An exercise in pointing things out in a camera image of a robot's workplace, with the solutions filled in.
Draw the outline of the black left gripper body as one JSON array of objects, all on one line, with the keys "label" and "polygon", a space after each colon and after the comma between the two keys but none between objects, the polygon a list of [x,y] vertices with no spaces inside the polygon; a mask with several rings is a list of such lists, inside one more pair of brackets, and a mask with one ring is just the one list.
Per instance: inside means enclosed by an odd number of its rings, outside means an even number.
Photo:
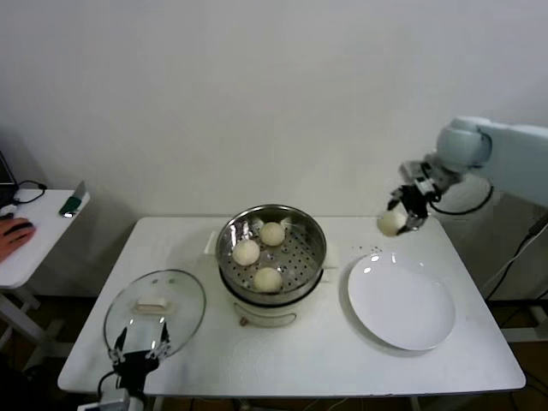
[{"label": "black left gripper body", "polygon": [[120,377],[120,386],[127,390],[143,390],[148,374],[159,367],[159,359],[149,351],[126,353],[113,366]]}]

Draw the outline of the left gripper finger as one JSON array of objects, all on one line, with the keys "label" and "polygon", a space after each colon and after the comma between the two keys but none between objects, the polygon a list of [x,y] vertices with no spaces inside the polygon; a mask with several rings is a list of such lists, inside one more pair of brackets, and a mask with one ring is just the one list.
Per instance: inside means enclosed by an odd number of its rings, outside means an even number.
[{"label": "left gripper finger", "polygon": [[119,336],[116,338],[114,347],[109,349],[109,357],[112,362],[124,361],[123,347],[125,344],[127,333],[128,333],[128,328],[124,327],[121,333],[119,334]]},{"label": "left gripper finger", "polygon": [[165,359],[170,353],[170,334],[167,324],[163,323],[160,337],[151,342],[151,349],[146,357],[148,359]]}]

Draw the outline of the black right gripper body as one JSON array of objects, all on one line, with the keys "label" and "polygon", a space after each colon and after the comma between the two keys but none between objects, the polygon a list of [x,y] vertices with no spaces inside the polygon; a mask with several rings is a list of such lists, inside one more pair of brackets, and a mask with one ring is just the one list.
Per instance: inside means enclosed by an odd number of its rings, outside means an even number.
[{"label": "black right gripper body", "polygon": [[439,202],[452,186],[461,181],[462,176],[456,173],[420,170],[399,187],[400,201],[410,217],[427,219],[428,205]]}]

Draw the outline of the bare person hand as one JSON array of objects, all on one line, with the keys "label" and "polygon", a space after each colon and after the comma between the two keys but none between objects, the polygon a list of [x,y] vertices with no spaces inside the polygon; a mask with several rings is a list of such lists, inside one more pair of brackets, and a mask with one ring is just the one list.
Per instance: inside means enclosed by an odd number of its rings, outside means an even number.
[{"label": "bare person hand", "polygon": [[1,221],[0,262],[4,262],[16,250],[27,244],[35,234],[34,225],[25,218]]}]

